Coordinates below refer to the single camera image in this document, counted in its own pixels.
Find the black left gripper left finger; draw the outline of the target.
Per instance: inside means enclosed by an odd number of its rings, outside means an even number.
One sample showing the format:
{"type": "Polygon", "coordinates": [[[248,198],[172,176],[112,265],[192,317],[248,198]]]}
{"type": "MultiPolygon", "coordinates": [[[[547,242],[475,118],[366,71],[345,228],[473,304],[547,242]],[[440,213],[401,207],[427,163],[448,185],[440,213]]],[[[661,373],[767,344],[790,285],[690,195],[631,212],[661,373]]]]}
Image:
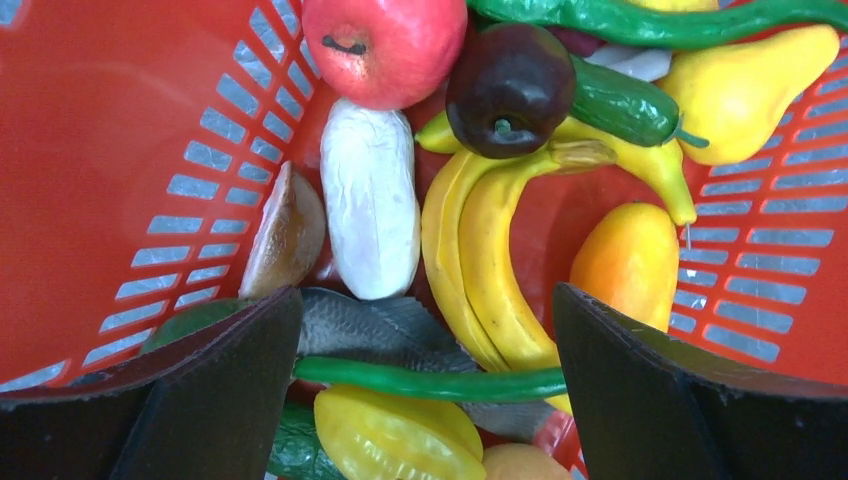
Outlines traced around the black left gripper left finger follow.
{"type": "Polygon", "coordinates": [[[63,387],[1,396],[5,479],[260,479],[297,352],[285,288],[63,387]]]}

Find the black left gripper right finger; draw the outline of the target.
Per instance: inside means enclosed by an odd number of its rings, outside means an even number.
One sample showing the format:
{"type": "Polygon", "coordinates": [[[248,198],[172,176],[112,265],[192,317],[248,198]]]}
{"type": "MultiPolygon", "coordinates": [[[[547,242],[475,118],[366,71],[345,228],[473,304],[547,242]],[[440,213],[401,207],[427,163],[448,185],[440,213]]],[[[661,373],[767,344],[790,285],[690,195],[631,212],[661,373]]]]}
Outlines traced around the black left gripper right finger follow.
{"type": "Polygon", "coordinates": [[[843,479],[847,389],[748,366],[578,288],[555,338],[592,479],[843,479]]]}

